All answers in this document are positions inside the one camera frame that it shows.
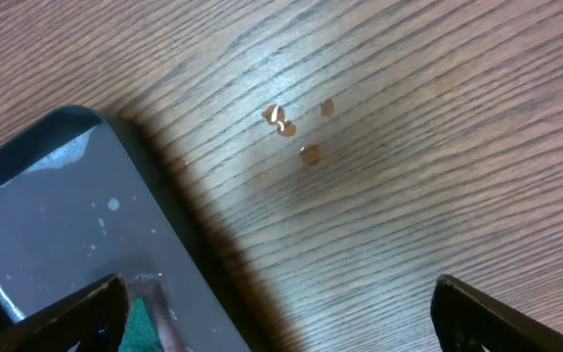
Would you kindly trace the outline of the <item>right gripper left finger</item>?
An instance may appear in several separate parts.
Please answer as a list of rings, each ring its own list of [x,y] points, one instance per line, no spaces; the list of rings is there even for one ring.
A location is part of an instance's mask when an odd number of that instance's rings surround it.
[[[110,274],[0,330],[0,352],[116,351],[129,309],[123,276]]]

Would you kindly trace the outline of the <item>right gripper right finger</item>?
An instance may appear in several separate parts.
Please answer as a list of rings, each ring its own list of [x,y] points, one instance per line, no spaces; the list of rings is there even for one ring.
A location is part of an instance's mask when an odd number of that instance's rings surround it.
[[[563,334],[451,276],[434,287],[431,320],[444,351],[563,352]]]

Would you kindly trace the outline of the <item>green scrubbing sponge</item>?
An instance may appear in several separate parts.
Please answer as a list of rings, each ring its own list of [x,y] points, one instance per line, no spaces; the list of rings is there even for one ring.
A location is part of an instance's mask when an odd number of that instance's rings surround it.
[[[158,280],[128,286],[129,313],[119,351],[183,352],[167,296]]]

